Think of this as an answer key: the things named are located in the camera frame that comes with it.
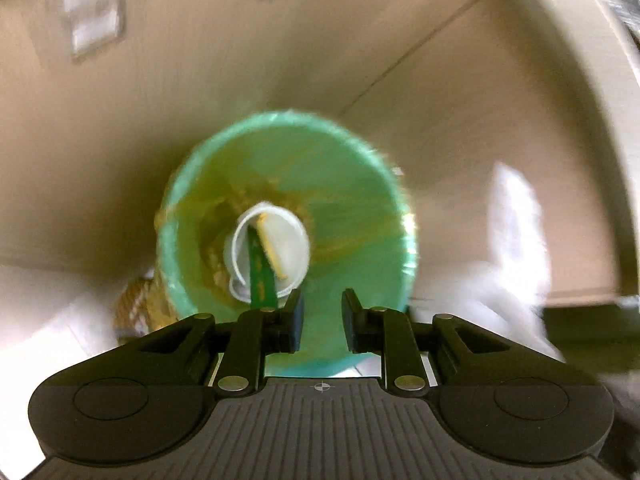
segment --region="green bowl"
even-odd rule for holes
[[[158,269],[180,317],[229,322],[248,309],[228,292],[223,247],[238,216],[263,200],[292,210],[311,240],[301,349],[268,356],[266,372],[337,374],[364,357],[346,345],[345,288],[364,307],[406,308],[417,241],[405,193],[371,146],[315,115],[259,114],[212,136],[175,173],[157,218]]]

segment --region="beige wall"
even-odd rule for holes
[[[486,256],[498,159],[543,203],[555,295],[615,294],[590,137],[510,0],[126,0],[124,40],[81,62],[52,1],[0,0],[0,262],[92,282],[148,265],[188,149],[249,112],[295,107],[404,168],[422,274]]]

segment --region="ribbed surface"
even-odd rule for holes
[[[595,460],[523,468],[453,440],[423,400],[386,394],[376,380],[271,379],[224,400],[191,441],[159,459],[92,469],[50,460],[38,480],[612,480]]]

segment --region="circular cap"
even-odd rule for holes
[[[505,413],[525,420],[547,420],[569,404],[560,386],[533,377],[504,381],[495,389],[494,399]]]
[[[394,381],[396,387],[406,392],[416,392],[426,386],[426,382],[422,377],[415,375],[401,375]]]
[[[226,392],[241,392],[249,385],[249,381],[239,375],[228,375],[218,381],[218,387]]]
[[[76,408],[97,420],[118,420],[139,412],[148,401],[146,387],[131,379],[109,378],[86,384],[74,397]]]

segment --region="crosshair marking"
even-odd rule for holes
[[[318,383],[314,384],[313,388],[319,391],[321,394],[324,394],[325,392],[329,391],[329,388],[335,388],[335,386],[329,386],[327,383]]]

